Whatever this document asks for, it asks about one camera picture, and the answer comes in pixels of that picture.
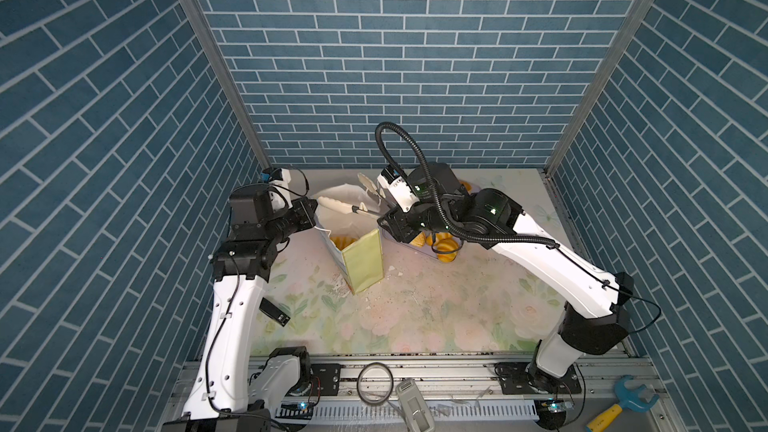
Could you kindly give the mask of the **white metal tongs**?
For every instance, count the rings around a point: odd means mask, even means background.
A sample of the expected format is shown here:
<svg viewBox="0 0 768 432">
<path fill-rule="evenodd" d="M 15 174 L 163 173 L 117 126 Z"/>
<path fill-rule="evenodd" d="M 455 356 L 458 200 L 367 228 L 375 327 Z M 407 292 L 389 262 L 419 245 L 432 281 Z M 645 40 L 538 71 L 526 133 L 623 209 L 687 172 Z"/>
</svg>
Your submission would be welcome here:
<svg viewBox="0 0 768 432">
<path fill-rule="evenodd" d="M 342 214 L 369 215 L 380 217 L 391 206 L 380 187 L 362 173 L 357 174 L 359 186 L 342 184 L 317 193 L 318 204 Z"/>
</svg>

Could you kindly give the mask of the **striped bread roll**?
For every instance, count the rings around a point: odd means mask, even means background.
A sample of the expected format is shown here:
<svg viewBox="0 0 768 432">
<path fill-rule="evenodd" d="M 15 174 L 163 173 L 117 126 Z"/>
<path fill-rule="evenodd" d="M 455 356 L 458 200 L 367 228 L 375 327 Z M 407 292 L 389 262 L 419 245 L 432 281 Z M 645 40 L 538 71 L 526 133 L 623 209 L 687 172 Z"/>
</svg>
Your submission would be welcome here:
<svg viewBox="0 0 768 432">
<path fill-rule="evenodd" d="M 358 241 L 357 238 L 351 236 L 330 236 L 330 240 L 339 251 L 344 251 Z"/>
</svg>

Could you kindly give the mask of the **paper bag with floral sides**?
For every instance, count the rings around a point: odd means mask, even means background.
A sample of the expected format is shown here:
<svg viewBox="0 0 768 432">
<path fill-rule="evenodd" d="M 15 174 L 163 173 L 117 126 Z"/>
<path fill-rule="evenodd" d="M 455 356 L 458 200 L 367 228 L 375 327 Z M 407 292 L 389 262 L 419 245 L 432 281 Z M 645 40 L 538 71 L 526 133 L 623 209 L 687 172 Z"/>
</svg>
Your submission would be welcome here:
<svg viewBox="0 0 768 432">
<path fill-rule="evenodd" d="M 318 204 L 315 228 L 320 231 L 322 240 L 353 294 L 368 289 L 384 278 L 382 239 L 377 218 L 342 214 Z M 358 241 L 344 251 L 339 251 L 330 236 L 351 236 Z"/>
</svg>

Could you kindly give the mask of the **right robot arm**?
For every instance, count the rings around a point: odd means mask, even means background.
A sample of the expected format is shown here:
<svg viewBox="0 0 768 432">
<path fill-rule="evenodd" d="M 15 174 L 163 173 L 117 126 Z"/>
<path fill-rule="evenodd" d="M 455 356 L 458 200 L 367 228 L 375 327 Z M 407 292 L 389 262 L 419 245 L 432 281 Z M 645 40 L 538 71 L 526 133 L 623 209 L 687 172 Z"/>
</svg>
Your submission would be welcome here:
<svg viewBox="0 0 768 432">
<path fill-rule="evenodd" d="M 395 204 L 379 225 L 396 241 L 449 233 L 526 268 L 565 300 L 561 321 L 541 340 L 526 369 L 530 385 L 553 392 L 584 355 L 603 355 L 630 333 L 625 303 L 632 279 L 611 274 L 558 242 L 500 190 L 470 192 L 446 164 L 411 173 L 386 166 L 377 178 Z"/>
</svg>

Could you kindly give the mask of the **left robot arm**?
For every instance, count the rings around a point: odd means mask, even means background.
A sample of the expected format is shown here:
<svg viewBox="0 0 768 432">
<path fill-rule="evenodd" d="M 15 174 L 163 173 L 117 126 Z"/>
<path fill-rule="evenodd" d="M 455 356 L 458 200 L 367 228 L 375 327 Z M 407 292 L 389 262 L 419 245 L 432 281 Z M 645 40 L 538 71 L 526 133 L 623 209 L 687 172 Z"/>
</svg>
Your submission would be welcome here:
<svg viewBox="0 0 768 432">
<path fill-rule="evenodd" d="M 211 255 L 212 318 L 191 391 L 164 431 L 284 431 L 272 412 L 312 384 L 303 346 L 275 349 L 257 377 L 248 371 L 253 322 L 263 313 L 286 321 L 265 293 L 272 266 L 291 235 L 315 227 L 317 202 L 290 191 L 289 175 L 235 189 L 230 232 Z"/>
</svg>

